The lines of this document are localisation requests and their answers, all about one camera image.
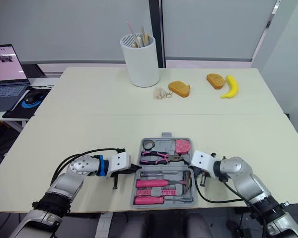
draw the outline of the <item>computer mouse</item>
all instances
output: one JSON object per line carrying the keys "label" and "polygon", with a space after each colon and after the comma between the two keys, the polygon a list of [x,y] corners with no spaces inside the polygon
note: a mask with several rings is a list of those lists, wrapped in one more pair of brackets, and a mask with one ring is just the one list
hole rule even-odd
{"label": "computer mouse", "polygon": [[37,101],[42,100],[44,95],[40,92],[30,92],[24,97],[24,101],[26,104],[33,104]]}

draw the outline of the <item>gray toolbox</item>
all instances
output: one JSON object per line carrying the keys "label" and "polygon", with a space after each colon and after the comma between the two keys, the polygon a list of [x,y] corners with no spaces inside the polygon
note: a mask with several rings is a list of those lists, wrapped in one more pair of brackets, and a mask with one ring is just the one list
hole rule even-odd
{"label": "gray toolbox", "polygon": [[131,206],[193,207],[197,198],[193,170],[188,168],[193,153],[189,138],[173,138],[170,132],[163,132],[161,138],[142,139],[138,155],[142,168],[135,174]]}

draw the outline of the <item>mouse pad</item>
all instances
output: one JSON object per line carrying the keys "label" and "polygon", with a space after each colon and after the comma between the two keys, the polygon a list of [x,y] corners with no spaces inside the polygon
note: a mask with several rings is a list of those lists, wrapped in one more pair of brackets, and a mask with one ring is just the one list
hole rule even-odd
{"label": "mouse pad", "polygon": [[16,107],[12,111],[6,111],[6,113],[2,116],[3,118],[27,118],[30,119],[36,109],[40,106],[42,101],[45,99],[46,95],[48,95],[49,91],[51,89],[31,89],[25,96],[33,92],[39,92],[43,95],[42,98],[37,100],[36,102],[32,104],[26,104],[24,98],[16,105]]}

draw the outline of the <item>laptop keyboard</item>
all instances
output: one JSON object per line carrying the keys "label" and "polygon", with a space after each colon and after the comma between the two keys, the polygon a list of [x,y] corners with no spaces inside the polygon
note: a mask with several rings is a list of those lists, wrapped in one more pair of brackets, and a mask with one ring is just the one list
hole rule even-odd
{"label": "laptop keyboard", "polygon": [[24,89],[24,86],[11,86],[0,88],[0,98],[15,97]]}

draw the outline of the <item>hammer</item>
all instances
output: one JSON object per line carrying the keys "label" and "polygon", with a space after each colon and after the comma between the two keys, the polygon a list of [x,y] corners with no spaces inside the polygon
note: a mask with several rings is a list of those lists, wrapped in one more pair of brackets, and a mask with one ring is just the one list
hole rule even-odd
{"label": "hammer", "polygon": [[189,188],[191,187],[192,181],[191,181],[191,172],[185,171],[183,173],[183,180],[182,181],[170,181],[166,179],[152,179],[152,180],[137,180],[136,182],[136,188],[140,187],[165,187],[171,184],[182,184],[185,186],[183,193],[185,194]]}

